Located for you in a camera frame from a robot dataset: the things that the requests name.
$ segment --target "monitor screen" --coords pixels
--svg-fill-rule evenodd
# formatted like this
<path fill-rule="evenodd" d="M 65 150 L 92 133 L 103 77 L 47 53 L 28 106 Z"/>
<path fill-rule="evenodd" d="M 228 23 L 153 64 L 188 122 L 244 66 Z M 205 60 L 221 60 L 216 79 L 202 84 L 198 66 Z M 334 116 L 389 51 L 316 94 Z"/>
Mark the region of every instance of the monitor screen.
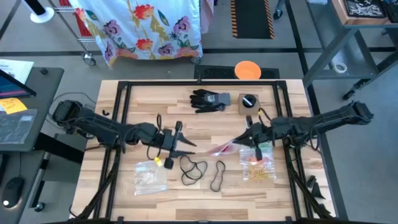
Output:
<path fill-rule="evenodd" d="M 0 70 L 0 99 L 30 95 L 35 96 L 36 93 L 20 83 L 12 75 Z"/>

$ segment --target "computer mouse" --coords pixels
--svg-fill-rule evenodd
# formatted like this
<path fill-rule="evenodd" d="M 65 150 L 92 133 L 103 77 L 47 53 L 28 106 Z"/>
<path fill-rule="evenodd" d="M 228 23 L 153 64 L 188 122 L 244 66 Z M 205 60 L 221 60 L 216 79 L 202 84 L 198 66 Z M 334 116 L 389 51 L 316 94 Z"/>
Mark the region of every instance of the computer mouse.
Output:
<path fill-rule="evenodd" d="M 22 188 L 24 187 L 24 179 L 21 177 L 14 177 L 6 183 L 2 191 L 2 204 L 6 208 L 12 208 L 18 204 L 21 197 Z"/>

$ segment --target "work glove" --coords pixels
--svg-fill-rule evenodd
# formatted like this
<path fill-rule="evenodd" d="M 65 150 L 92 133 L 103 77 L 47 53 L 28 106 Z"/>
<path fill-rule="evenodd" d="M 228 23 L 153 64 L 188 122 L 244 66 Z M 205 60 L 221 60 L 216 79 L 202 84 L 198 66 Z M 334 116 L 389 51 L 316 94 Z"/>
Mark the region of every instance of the work glove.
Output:
<path fill-rule="evenodd" d="M 198 108 L 196 113 L 224 111 L 225 106 L 231 104 L 229 93 L 215 93 L 207 90 L 194 90 L 190 95 L 193 108 Z"/>

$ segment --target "floral curtain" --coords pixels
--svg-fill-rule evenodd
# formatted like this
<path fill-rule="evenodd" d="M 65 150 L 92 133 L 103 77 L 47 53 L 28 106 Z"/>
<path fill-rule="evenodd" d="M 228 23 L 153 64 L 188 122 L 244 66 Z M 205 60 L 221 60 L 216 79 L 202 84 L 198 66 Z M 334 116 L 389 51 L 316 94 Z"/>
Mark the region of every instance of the floral curtain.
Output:
<path fill-rule="evenodd" d="M 199 0 L 70 0 L 109 66 L 203 55 Z"/>

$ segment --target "robotic arm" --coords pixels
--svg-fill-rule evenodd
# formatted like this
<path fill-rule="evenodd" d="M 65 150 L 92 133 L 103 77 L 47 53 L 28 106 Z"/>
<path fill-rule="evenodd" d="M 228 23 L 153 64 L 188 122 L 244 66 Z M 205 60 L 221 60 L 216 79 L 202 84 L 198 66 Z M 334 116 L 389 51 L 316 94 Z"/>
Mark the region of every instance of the robotic arm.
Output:
<path fill-rule="evenodd" d="M 290 144 L 295 147 L 303 147 L 307 141 L 314 136 L 323 134 L 329 130 L 338 128 L 345 124 L 369 124 L 373 114 L 364 103 L 352 102 L 342 108 L 330 111 L 310 118 L 286 118 L 277 117 L 272 120 L 271 126 L 267 127 L 262 122 L 252 123 L 248 117 L 249 128 L 240 136 L 235 138 L 234 143 L 244 144 L 256 149 L 256 159 L 262 159 L 259 143 L 288 137 Z"/>
<path fill-rule="evenodd" d="M 113 149 L 121 148 L 126 152 L 124 143 L 136 145 L 139 141 L 143 145 L 156 147 L 169 151 L 164 167 L 172 169 L 173 159 L 194 152 L 176 151 L 177 141 L 184 142 L 191 146 L 196 146 L 184 137 L 181 132 L 182 122 L 177 121 L 175 134 L 172 130 L 156 128 L 150 123 L 121 124 L 111 119 L 105 118 L 94 113 L 92 110 L 84 108 L 77 101 L 65 100 L 58 104 L 53 120 L 61 127 L 67 129 L 81 129 L 86 133 L 97 137 L 98 142 Z"/>

